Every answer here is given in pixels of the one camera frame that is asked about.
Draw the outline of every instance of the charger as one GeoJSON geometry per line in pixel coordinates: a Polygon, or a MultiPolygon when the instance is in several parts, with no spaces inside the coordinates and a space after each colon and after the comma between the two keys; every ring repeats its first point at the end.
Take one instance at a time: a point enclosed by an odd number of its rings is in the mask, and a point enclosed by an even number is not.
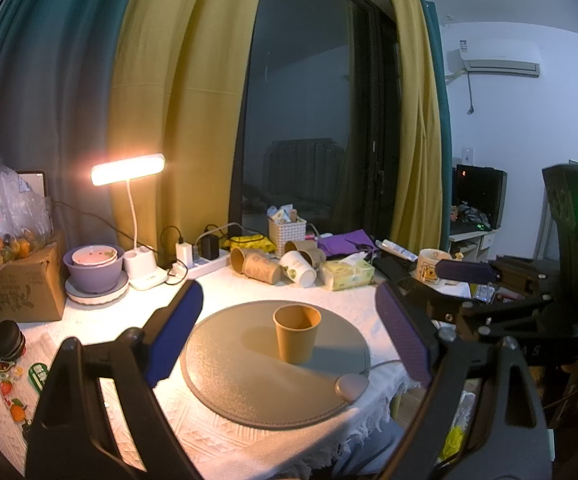
{"type": "Polygon", "coordinates": [[[179,237],[176,244],[176,259],[182,262],[187,269],[194,266],[194,247],[179,237]]]}
{"type": "Polygon", "coordinates": [[[220,239],[214,234],[204,235],[200,238],[198,251],[204,259],[215,260],[220,256],[220,239]]]}

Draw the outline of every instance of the brown paper cup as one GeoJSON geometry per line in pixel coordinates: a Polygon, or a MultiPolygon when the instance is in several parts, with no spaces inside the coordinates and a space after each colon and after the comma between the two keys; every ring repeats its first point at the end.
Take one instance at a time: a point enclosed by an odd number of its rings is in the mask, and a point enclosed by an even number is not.
{"type": "Polygon", "coordinates": [[[280,359],[299,365],[311,359],[322,320],[320,311],[309,305],[286,305],[274,312],[275,335],[280,359]]]}
{"type": "Polygon", "coordinates": [[[249,253],[243,264],[245,276],[275,285],[280,281],[282,269],[259,252],[249,253]]]}
{"type": "Polygon", "coordinates": [[[289,251],[310,251],[318,248],[318,242],[315,240],[295,240],[288,241],[284,245],[284,252],[289,251]]]}
{"type": "Polygon", "coordinates": [[[262,251],[260,249],[234,247],[231,250],[231,267],[233,267],[233,270],[242,274],[244,272],[245,258],[251,253],[262,254],[262,251]]]}
{"type": "Polygon", "coordinates": [[[302,257],[307,261],[307,263],[317,269],[322,262],[326,261],[325,251],[322,249],[310,249],[308,251],[300,251],[302,257]]]}

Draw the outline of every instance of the air conditioner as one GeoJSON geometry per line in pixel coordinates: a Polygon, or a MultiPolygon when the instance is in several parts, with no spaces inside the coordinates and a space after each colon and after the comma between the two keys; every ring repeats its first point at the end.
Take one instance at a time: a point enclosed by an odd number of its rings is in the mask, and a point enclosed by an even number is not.
{"type": "Polygon", "coordinates": [[[460,55],[468,72],[540,75],[540,53],[532,41],[461,40],[460,55]]]}

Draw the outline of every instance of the desk lamp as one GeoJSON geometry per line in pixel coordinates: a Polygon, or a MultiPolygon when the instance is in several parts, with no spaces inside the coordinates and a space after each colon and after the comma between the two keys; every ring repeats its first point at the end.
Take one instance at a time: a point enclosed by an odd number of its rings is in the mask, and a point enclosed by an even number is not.
{"type": "Polygon", "coordinates": [[[104,186],[113,182],[126,181],[131,215],[133,216],[133,249],[124,253],[124,270],[129,275],[129,283],[138,290],[147,290],[166,280],[166,270],[156,265],[151,248],[138,247],[138,222],[135,217],[131,179],[160,173],[165,167],[165,157],[161,153],[125,158],[115,162],[98,164],[91,170],[94,186],[104,186]]]}

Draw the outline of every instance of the light switch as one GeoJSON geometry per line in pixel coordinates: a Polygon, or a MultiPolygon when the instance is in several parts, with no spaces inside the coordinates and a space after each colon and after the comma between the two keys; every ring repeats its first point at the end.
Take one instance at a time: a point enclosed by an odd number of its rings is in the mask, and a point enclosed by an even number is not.
{"type": "Polygon", "coordinates": [[[473,166],[473,148],[462,149],[462,163],[465,166],[473,166]]]}

